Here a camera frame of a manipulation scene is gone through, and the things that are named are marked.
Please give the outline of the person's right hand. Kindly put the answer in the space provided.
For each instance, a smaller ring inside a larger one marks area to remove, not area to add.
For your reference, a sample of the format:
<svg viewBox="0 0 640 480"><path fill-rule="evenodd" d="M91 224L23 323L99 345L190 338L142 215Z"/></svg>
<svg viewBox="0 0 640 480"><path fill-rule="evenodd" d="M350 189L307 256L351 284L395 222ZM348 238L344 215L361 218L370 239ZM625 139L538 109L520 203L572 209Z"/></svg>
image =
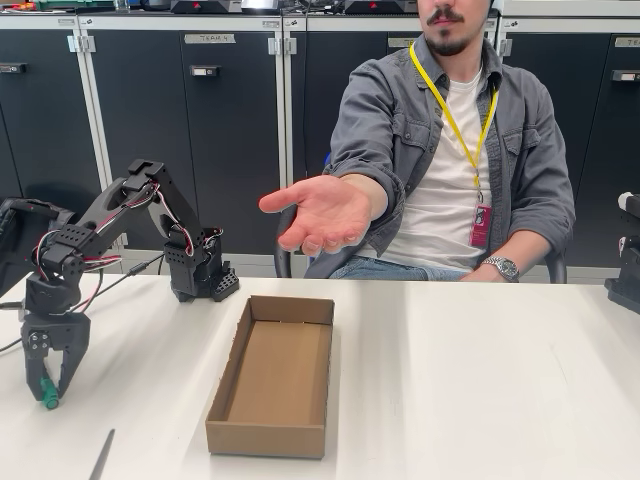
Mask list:
<svg viewBox="0 0 640 480"><path fill-rule="evenodd" d="M296 217L278 243L286 251L300 249L307 256L316 256L359 244L371 222L386 211L388 196L378 182L364 175L320 175L259 201L265 213L293 205Z"/></svg>

